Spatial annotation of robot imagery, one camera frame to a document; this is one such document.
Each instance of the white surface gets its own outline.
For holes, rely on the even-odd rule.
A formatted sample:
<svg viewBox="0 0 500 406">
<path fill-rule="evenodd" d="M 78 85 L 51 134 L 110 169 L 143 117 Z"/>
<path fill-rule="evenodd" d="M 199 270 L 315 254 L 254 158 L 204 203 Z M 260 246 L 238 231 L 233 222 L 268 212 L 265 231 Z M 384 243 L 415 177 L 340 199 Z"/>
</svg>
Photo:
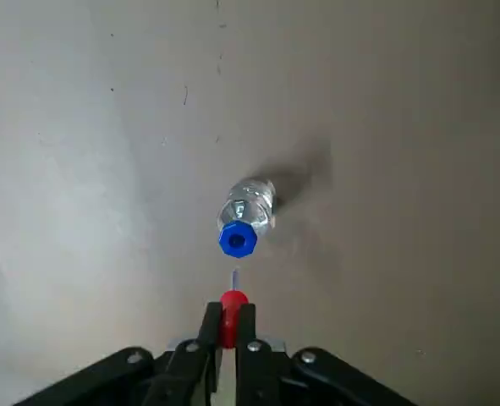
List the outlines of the white surface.
<svg viewBox="0 0 500 406">
<path fill-rule="evenodd" d="M 242 264 L 261 333 L 500 404 L 500 2 L 215 5 L 0 0 L 0 405 L 193 332 L 228 188 L 312 134 L 332 187 Z"/>
</svg>

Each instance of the screw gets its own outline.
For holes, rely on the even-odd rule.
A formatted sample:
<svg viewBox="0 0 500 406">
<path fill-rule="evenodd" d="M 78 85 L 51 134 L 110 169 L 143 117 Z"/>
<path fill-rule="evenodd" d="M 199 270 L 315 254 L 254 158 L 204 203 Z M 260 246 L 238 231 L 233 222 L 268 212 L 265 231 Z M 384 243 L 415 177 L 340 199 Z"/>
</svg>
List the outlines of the screw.
<svg viewBox="0 0 500 406">
<path fill-rule="evenodd" d="M 137 362 L 141 362 L 143 360 L 140 352 L 135 351 L 128 357 L 128 364 L 136 364 Z"/>
<path fill-rule="evenodd" d="M 316 355 L 314 353 L 311 353 L 310 351 L 305 351 L 300 355 L 300 359 L 302 359 L 302 362 L 305 364 L 313 364 L 316 362 Z"/>
<path fill-rule="evenodd" d="M 258 341 L 252 341 L 251 343 L 248 344 L 248 350 L 251 351 L 252 353 L 257 352 L 261 349 L 261 343 Z"/>
<path fill-rule="evenodd" d="M 198 343 L 196 343 L 195 341 L 194 341 L 194 342 L 192 342 L 192 343 L 189 343 L 189 344 L 186 346 L 186 348 L 185 348 L 185 350 L 186 350 L 188 353 L 194 353 L 194 352 L 195 352 L 196 350 L 198 350 L 198 349 L 199 349 L 199 344 L 198 344 Z"/>
</svg>

